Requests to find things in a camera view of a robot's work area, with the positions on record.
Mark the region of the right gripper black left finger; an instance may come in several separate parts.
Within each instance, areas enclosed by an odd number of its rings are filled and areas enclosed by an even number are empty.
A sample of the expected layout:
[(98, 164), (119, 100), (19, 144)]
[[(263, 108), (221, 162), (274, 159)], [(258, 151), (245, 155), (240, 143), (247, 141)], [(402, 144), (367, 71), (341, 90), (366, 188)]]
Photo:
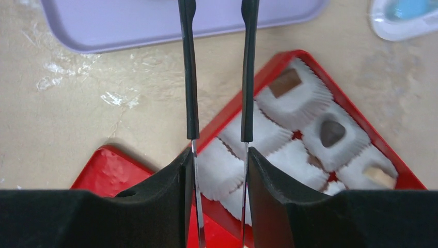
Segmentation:
[(193, 153), (114, 197), (1, 190), (1, 247), (186, 247)]

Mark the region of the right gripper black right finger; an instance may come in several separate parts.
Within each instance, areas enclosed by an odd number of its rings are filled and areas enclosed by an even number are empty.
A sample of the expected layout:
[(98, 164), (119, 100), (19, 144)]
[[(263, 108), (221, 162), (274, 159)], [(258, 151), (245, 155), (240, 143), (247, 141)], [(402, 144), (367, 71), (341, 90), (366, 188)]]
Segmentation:
[(344, 190), (330, 196), (248, 151), (255, 247), (437, 247), (437, 192)]

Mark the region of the dark heart chocolate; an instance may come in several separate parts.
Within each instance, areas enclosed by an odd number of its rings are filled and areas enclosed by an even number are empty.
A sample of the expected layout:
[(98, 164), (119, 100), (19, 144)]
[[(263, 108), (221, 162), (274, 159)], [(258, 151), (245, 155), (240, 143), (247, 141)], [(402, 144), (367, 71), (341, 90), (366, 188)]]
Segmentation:
[(320, 141), (323, 147), (329, 148), (338, 143), (346, 134), (345, 127), (337, 121), (325, 120), (320, 127)]

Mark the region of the black handled metal tongs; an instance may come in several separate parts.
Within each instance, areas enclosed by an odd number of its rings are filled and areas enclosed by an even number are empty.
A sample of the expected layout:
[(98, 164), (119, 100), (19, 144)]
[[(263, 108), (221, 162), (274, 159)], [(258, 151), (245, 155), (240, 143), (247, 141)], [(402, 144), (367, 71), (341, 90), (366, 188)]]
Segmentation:
[[(194, 189), (198, 244), (199, 247), (206, 247), (207, 243), (205, 236), (204, 216), (202, 212), (201, 193), (199, 189), (199, 173), (196, 149), (196, 141), (200, 137), (196, 61), (193, 38), (193, 19), (196, 12), (196, 2), (179, 0), (178, 7), (185, 69), (186, 136), (191, 141), (191, 151), (194, 162)], [(245, 24), (245, 44), (242, 71), (241, 142), (244, 144), (245, 151), (248, 151), (249, 144), (253, 141), (254, 72), (258, 12), (259, 1), (242, 1), (241, 14)]]

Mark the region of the beige square chocolate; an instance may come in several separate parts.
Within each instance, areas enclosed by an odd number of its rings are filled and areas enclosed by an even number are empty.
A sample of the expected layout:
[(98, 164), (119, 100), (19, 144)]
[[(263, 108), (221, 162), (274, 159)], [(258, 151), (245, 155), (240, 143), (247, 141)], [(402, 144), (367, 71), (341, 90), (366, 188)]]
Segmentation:
[(394, 189), (396, 186), (397, 179), (379, 167), (368, 167), (363, 171), (363, 175), (385, 189)]

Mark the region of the brown square chocolate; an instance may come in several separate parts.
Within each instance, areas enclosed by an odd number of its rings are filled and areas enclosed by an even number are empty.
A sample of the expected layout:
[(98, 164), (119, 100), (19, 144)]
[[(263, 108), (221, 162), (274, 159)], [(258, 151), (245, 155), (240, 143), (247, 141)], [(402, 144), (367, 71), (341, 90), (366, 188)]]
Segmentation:
[(273, 96), (278, 99), (287, 92), (293, 90), (301, 84), (302, 80), (299, 77), (296, 69), (288, 68), (284, 70), (270, 85)]

